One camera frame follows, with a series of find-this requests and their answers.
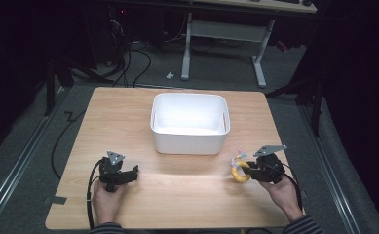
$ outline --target light wood surface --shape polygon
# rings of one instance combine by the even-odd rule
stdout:
[[[151,109],[155,95],[165,92],[226,99],[231,131],[219,154],[167,155],[155,150]],[[248,155],[247,161],[254,161],[252,155],[265,144],[281,141],[262,93],[97,88],[58,186],[56,195],[66,197],[66,203],[52,204],[46,226],[89,228],[88,179],[107,150],[126,156],[123,171],[139,165],[138,180],[128,185],[117,217],[124,228],[285,226],[283,212],[256,180],[237,183],[231,176],[231,159],[238,149]],[[283,151],[277,155],[287,164]]]
[[[315,13],[317,11],[316,6],[311,4],[311,6],[306,7],[302,4],[300,0],[299,4],[286,3],[274,0],[260,0],[259,2],[254,2],[251,0],[193,0],[193,2],[204,2],[211,4],[224,4],[239,7],[249,7],[249,8],[260,8],[275,11],[286,11],[295,13]]]

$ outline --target dark sleeve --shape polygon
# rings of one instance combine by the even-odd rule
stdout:
[[[125,234],[125,232],[119,224],[106,222],[95,227],[95,229],[91,230],[89,234]]]
[[[309,216],[305,215],[294,222],[290,223],[284,230],[285,234],[321,234],[322,230],[316,222]]]

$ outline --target white plastic bin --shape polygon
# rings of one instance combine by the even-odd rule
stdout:
[[[162,93],[150,125],[160,153],[217,154],[230,131],[228,105],[217,95]]]

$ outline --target yellow object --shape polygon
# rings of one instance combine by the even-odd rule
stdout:
[[[238,174],[238,168],[239,167],[246,167],[250,168],[249,164],[247,162],[244,162],[242,160],[238,160],[237,162],[233,163],[232,165],[232,177],[237,181],[237,182],[247,182],[250,179],[250,175],[239,175]]]

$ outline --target gray carpet floor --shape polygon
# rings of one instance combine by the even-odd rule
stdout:
[[[257,86],[250,56],[256,45],[206,45],[194,46],[190,79],[180,80],[182,47],[179,43],[169,44],[163,49],[150,45],[135,44],[140,52],[132,52],[127,80],[131,84],[149,64],[147,71],[137,80],[140,87],[176,87],[190,89],[240,90],[268,93],[289,82],[305,48],[281,52],[268,47],[262,60],[263,71],[268,86]],[[168,73],[174,74],[167,79]],[[68,114],[73,116],[87,108],[92,91],[99,84],[93,80],[77,79],[72,89],[62,92],[55,114],[33,149],[32,158],[18,178],[17,186],[10,192],[5,206],[0,210],[0,233],[87,233],[87,230],[53,231],[45,226],[50,204],[45,200],[53,196],[58,187],[58,179],[51,167],[51,154],[58,136],[68,125]],[[124,86],[124,79],[118,83]],[[37,126],[44,121],[46,90],[41,89],[37,99],[22,113],[13,130],[0,147],[0,189],[14,163],[19,159]],[[320,138],[313,136],[308,128],[308,115],[311,106],[296,106],[294,95],[282,95],[269,99],[269,105],[279,131],[281,140],[288,146],[286,156],[295,171],[303,192],[303,203],[307,214],[312,215],[325,233],[379,233],[379,214],[360,182],[347,154],[341,145],[338,134],[329,116],[325,101],[322,103]],[[70,154],[82,118],[73,123],[56,145],[55,165],[62,173]],[[320,154],[327,156],[328,164],[339,181],[339,188],[345,196],[359,230],[349,231],[345,217],[340,213],[341,206],[333,196],[334,191],[325,175],[324,163]],[[282,228],[268,228],[272,233],[282,233]],[[267,233],[255,230],[251,233]]]

